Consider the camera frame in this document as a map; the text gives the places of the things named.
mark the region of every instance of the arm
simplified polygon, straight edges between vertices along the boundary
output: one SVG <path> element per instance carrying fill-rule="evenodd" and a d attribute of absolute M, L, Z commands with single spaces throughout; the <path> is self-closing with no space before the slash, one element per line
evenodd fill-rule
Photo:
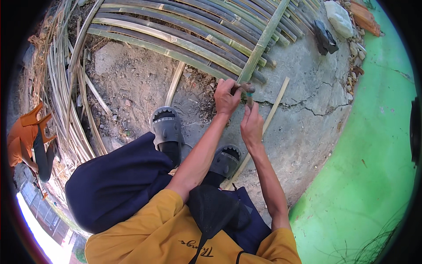
<path fill-rule="evenodd" d="M 264 119 L 259 115 L 258 108 L 257 103 L 254 103 L 252 110 L 245 107 L 245 115 L 241 122 L 242 138 L 257 168 L 262 195 L 272 218 L 271 230 L 281 227 L 292 230 L 286 196 L 261 143 Z"/>
<path fill-rule="evenodd" d="M 235 84 L 232 79 L 219 80 L 214 94 L 217 114 L 166 186 L 166 189 L 178 193 L 184 203 L 189 198 L 189 192 L 198 186 L 207 174 L 224 127 L 239 105 L 241 90 L 237 89 L 234 95 L 230 94 Z"/>
<path fill-rule="evenodd" d="M 29 157 L 28 151 L 25 148 L 25 145 L 23 144 L 22 140 L 19 140 L 21 145 L 21 154 L 22 154 L 22 160 L 35 172 L 38 172 L 38 165 L 37 163 L 33 162 L 31 158 Z"/>

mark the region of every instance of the black pants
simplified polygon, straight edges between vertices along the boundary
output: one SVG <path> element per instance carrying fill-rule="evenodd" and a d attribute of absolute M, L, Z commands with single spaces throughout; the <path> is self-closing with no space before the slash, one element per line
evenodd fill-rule
<path fill-rule="evenodd" d="M 38 165 L 38 178 L 42 182 L 47 182 L 53 169 L 54 150 L 53 144 L 50 144 L 47 152 L 44 148 L 43 136 L 40 125 L 38 125 L 38 134 L 34 140 L 35 163 Z"/>

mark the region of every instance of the sandal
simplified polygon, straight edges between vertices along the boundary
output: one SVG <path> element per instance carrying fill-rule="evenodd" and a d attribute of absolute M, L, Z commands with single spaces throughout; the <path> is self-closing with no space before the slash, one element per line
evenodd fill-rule
<path fill-rule="evenodd" d="M 229 153 L 232 150 L 236 151 L 239 159 L 225 152 L 225 150 L 229 150 Z M 224 176 L 226 179 L 230 179 L 236 172 L 241 157 L 242 154 L 237 146 L 233 144 L 224 145 L 218 148 L 215 152 L 215 156 L 211 162 L 209 171 L 218 173 L 219 175 Z"/>
<path fill-rule="evenodd" d="M 164 142 L 177 142 L 177 148 L 181 153 L 184 144 L 181 132 L 181 120 L 179 114 L 173 107 L 163 106 L 157 108 L 150 118 L 151 132 L 155 134 L 154 145 L 157 150 L 159 144 Z"/>

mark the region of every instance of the black sock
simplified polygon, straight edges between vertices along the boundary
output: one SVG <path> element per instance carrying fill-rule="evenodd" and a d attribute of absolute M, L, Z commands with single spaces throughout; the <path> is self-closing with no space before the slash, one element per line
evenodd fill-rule
<path fill-rule="evenodd" d="M 158 113 L 154 117 L 153 121 L 156 121 L 163 117 L 174 117 L 174 115 L 171 112 L 164 111 L 162 113 Z M 181 153 L 179 151 L 178 143 L 176 141 L 160 143 L 158 144 L 158 150 L 166 154 L 167 157 L 171 159 L 171 162 L 173 163 L 173 168 L 177 167 L 180 164 Z"/>
<path fill-rule="evenodd" d="M 158 150 L 171 159 L 171 162 L 173 162 L 173 169 L 180 164 L 181 155 L 176 141 L 160 143 L 158 144 Z"/>
<path fill-rule="evenodd" d="M 226 177 L 224 177 L 223 175 L 213 171 L 209 171 L 207 175 L 205 175 L 205 178 L 202 181 L 201 185 L 207 184 L 218 188 L 225 179 Z"/>

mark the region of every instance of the green surface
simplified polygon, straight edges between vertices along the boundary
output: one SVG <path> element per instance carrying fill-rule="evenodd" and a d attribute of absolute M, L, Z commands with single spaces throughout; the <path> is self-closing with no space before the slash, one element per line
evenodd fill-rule
<path fill-rule="evenodd" d="M 372 3 L 376 9 L 371 12 L 385 36 L 366 32 L 365 75 L 359 78 L 344 131 L 290 212 L 298 252 L 306 264 L 370 263 L 387 236 L 375 238 L 396 226 L 412 192 L 413 72 L 397 31 L 378 3 Z"/>

